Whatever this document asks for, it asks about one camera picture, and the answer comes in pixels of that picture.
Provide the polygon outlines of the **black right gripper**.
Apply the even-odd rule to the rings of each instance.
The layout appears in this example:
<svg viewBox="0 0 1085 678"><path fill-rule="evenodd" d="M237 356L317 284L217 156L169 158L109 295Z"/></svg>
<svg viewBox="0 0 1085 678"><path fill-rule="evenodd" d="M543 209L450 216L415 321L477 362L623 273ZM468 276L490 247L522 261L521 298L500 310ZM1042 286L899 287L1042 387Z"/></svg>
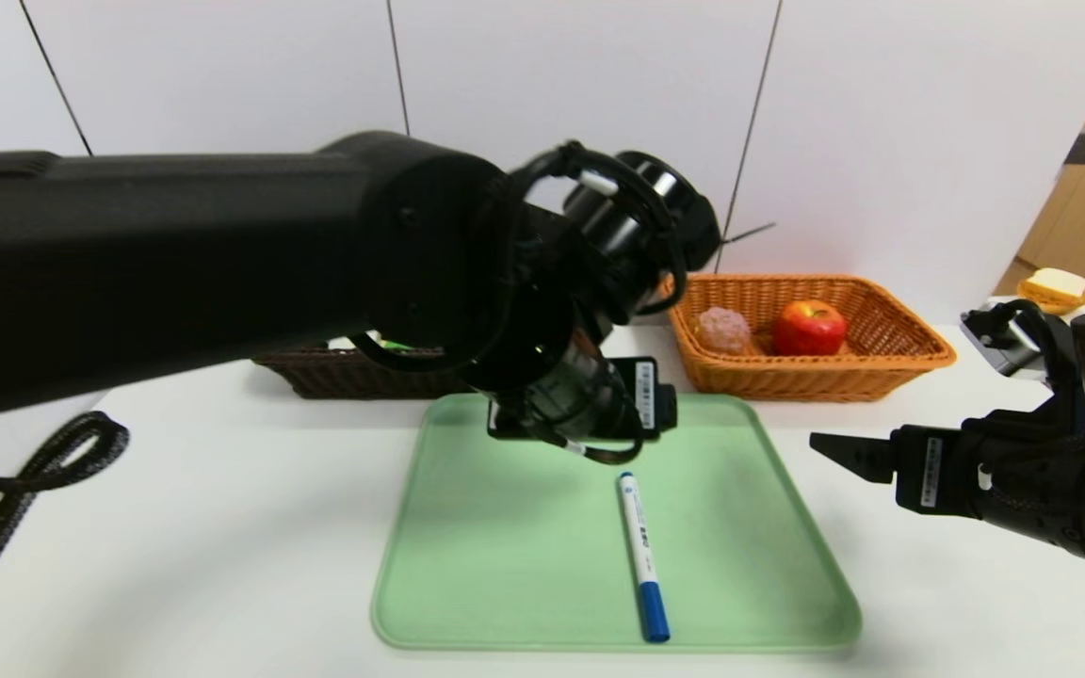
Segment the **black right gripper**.
<svg viewBox="0 0 1085 678"><path fill-rule="evenodd" d="M1036 412L993 411L960 428L904 426L891 442L813 432L810 449L875 484L895 479L899 507L921 515L983 521L1022 536L1047 536L1061 498L1050 464L1008 463L1050 432Z"/></svg>

